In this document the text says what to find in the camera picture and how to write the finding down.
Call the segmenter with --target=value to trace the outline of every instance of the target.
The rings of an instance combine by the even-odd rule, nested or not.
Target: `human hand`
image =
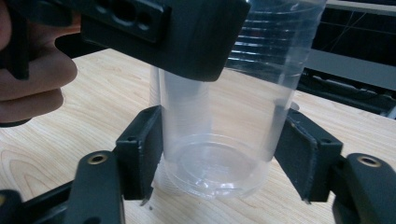
[[[0,123],[30,119],[58,109],[64,98],[61,87],[77,75],[73,61],[56,49],[55,39],[79,32],[79,17],[67,28],[29,23],[29,80],[15,79],[0,69]],[[0,0],[0,50],[11,36],[11,21],[4,0]]]

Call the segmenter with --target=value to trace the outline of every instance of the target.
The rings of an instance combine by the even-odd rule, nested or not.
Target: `screw hole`
[[[124,22],[133,22],[136,17],[134,5],[126,1],[114,1],[113,11],[116,18]]]
[[[95,0],[95,2],[97,5],[97,9],[102,13],[105,13],[110,7],[109,0]]]
[[[102,163],[102,162],[104,162],[106,160],[107,160],[107,155],[96,154],[96,155],[91,156],[88,159],[88,163],[91,164],[91,165],[96,165],[96,164]]]
[[[141,12],[137,16],[137,26],[144,30],[147,31],[152,23],[152,19],[150,15],[147,12]]]
[[[380,167],[381,162],[374,158],[366,157],[366,156],[360,156],[358,157],[358,161],[363,163],[366,166],[371,166],[371,167]]]
[[[90,217],[84,221],[84,224],[100,224],[101,219],[99,217]]]
[[[133,142],[133,141],[137,141],[137,139],[133,136],[128,137],[126,140],[128,140],[128,142]]]
[[[329,144],[329,143],[332,142],[332,140],[327,139],[327,138],[322,138],[322,139],[320,140],[320,142]]]

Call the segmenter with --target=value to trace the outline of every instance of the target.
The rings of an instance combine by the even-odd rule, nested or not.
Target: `stacked plastic cups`
[[[152,68],[150,103],[163,106],[164,141],[155,182],[165,192],[241,197],[265,180],[325,1],[248,2],[218,81]]]

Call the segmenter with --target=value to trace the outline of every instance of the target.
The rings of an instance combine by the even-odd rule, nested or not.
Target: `cylindrical cup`
[[[325,5],[249,3],[218,81],[160,70],[167,176],[207,199],[246,196],[262,186]]]

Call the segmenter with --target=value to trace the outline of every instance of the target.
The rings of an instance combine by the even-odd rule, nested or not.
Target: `black plastic bracket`
[[[327,202],[332,166],[343,144],[302,113],[291,109],[275,158],[306,202]]]
[[[161,106],[141,111],[113,152],[82,158],[76,179],[23,203],[15,190],[0,190],[0,223],[123,223],[125,200],[147,201],[163,153]]]

